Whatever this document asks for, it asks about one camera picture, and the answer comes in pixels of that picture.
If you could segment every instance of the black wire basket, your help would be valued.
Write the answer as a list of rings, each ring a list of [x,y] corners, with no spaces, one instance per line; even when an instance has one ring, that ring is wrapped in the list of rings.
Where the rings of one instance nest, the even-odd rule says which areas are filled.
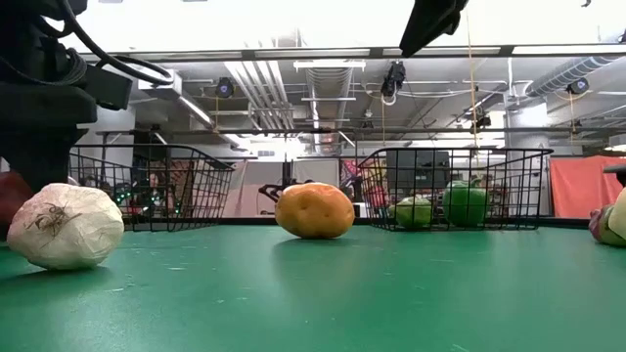
[[[391,231],[532,230],[549,212],[551,150],[387,148],[359,164],[372,225]]]
[[[128,231],[180,231],[217,224],[233,168],[174,145],[77,145],[69,177],[106,192]]]

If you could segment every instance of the table surface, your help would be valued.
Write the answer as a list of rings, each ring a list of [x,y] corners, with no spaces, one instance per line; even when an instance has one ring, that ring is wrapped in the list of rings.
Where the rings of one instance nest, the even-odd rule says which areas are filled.
[[[97,270],[0,247],[0,351],[624,351],[626,251],[587,231],[127,234]]]

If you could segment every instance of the pink fabric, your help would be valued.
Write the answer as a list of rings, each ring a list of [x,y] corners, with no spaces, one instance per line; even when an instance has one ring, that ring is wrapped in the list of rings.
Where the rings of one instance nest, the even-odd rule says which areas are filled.
[[[590,218],[590,214],[615,203],[622,185],[615,174],[604,174],[607,166],[626,164],[626,159],[591,156],[551,160],[555,215],[559,218]]]

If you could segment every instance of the cable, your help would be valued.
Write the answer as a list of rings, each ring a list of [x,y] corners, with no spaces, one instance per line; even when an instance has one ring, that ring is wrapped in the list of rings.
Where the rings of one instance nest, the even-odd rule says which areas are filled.
[[[409,87],[409,91],[411,92],[411,97],[413,98],[413,105],[415,106],[415,111],[416,111],[416,113],[420,113],[420,107],[418,106],[418,101],[416,100],[416,98],[418,98],[418,97],[413,95],[414,93],[413,93],[413,88],[411,88],[411,84],[407,84],[407,86]],[[420,122],[422,123],[422,127],[423,128],[428,128],[428,126],[426,126],[426,123],[424,122],[424,117],[425,117],[425,115],[423,115],[420,118]],[[432,124],[435,123],[436,121],[437,121],[437,119],[435,118],[434,121],[432,121],[429,126],[432,126]],[[434,135],[430,135],[430,133],[426,133],[426,135],[428,136],[428,139],[432,142],[432,145],[434,146],[434,141],[432,141],[432,137],[436,136],[436,133]]]
[[[569,110],[571,112],[571,143],[573,144],[574,143],[574,135],[576,134],[576,122],[574,121],[576,119],[576,115],[574,114],[574,99],[573,99],[573,96],[572,96],[571,92],[569,92]]]
[[[381,112],[382,112],[382,146],[386,147],[387,143],[386,143],[386,133],[385,133],[385,124],[384,124],[384,99],[382,98],[382,96],[380,97],[380,107],[381,107]]]
[[[67,29],[73,31],[78,39],[80,39],[80,41],[82,41],[89,50],[91,50],[98,58],[100,58],[101,61],[97,64],[97,67],[111,65],[135,78],[145,80],[156,85],[170,85],[174,82],[174,78],[172,77],[172,75],[160,66],[145,62],[143,60],[121,56],[112,57],[111,55],[107,54],[107,52],[100,48],[80,26],[67,0],[57,0],[57,5],[59,6],[59,9],[64,16]],[[131,66],[126,65],[125,63],[149,68],[161,74],[164,78],[152,77],[149,74],[146,74]]]
[[[578,96],[578,97],[576,97],[576,98],[573,98],[571,93],[569,93],[569,97],[565,97],[565,98],[564,98],[564,97],[562,97],[561,95],[559,95],[559,93],[557,93],[557,92],[555,92],[555,95],[557,96],[557,98],[559,98],[559,99],[561,99],[561,100],[563,100],[563,101],[566,101],[566,102],[575,102],[575,101],[577,101],[577,100],[579,100],[579,99],[582,99],[583,97],[585,97],[585,96],[586,96],[587,94],[589,94],[589,93],[591,93],[591,91],[590,91],[590,90],[588,90],[587,92],[585,92],[585,93],[583,93],[583,94],[579,95],[579,96]]]
[[[473,59],[471,58],[471,31],[470,31],[470,12],[466,11],[466,23],[468,24],[468,54],[469,54],[469,80],[471,81],[471,112],[473,115],[473,143],[478,146],[478,118],[476,116],[476,93],[474,92],[473,79]]]
[[[391,97],[391,98],[392,98],[392,99],[391,99],[391,102],[387,102],[387,101],[384,99],[384,95],[383,95],[383,94],[381,94],[381,95],[380,95],[380,101],[381,101],[384,105],[386,105],[386,106],[390,107],[390,106],[392,106],[392,105],[394,105],[394,104],[395,104],[395,102],[396,102],[396,95],[397,95],[397,94],[398,94],[398,92],[397,92],[397,91],[393,93],[393,96]]]
[[[215,97],[215,128],[214,130],[217,132],[219,130],[219,98]]]
[[[29,75],[19,71],[17,68],[15,68],[13,65],[11,65],[11,63],[9,63],[6,59],[4,59],[1,56],[0,56],[0,66],[4,66],[8,68],[9,71],[11,71],[15,76],[17,76],[21,80],[28,82],[28,83],[41,84],[41,85],[47,85],[47,86],[57,86],[57,87],[69,86],[69,85],[74,85],[83,79],[83,77],[85,76],[85,73],[87,72],[87,63],[85,63],[85,61],[80,57],[78,52],[76,52],[72,48],[67,49],[67,55],[69,56],[69,70],[67,71],[66,75],[64,75],[58,81],[45,81],[45,80],[32,78]]]
[[[56,39],[64,38],[71,34],[71,27],[69,25],[64,23],[63,30],[58,31],[56,28],[49,25],[41,16],[34,16],[33,24],[43,34]]]
[[[370,96],[372,98],[375,98],[375,99],[381,99],[382,98],[382,95],[374,95],[374,94],[370,93],[371,91],[368,91],[368,90],[353,90],[352,92],[354,92],[354,93],[357,93],[357,92],[365,93],[368,96]],[[440,95],[434,94],[434,93],[437,93],[437,92],[415,92],[415,93],[413,93],[413,92],[411,92],[411,93],[408,93],[408,92],[398,92],[397,96],[399,96],[399,97],[407,97],[407,98],[418,98],[418,99],[433,99],[433,98],[434,99],[439,99],[439,98],[457,97],[457,96],[460,96],[460,95],[463,95],[463,94],[467,94],[469,92],[470,92],[470,90],[467,90],[467,91],[450,91],[450,94],[440,94]]]

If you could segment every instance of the green fruit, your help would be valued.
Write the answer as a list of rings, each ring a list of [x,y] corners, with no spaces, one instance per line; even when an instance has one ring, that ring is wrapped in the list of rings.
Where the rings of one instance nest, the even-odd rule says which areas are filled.
[[[475,227],[487,213],[487,191],[478,188],[479,179],[468,183],[452,181],[443,193],[443,214],[452,225]]]
[[[430,224],[431,212],[430,201],[417,197],[404,198],[397,204],[389,207],[391,218],[395,215],[395,220],[398,224],[407,230],[428,226]]]
[[[610,214],[613,212],[613,206],[607,206],[603,209],[602,217],[598,222],[598,227],[600,229],[600,238],[598,241],[614,246],[626,246],[626,240],[622,239],[619,235],[612,232],[608,227],[608,218]]]

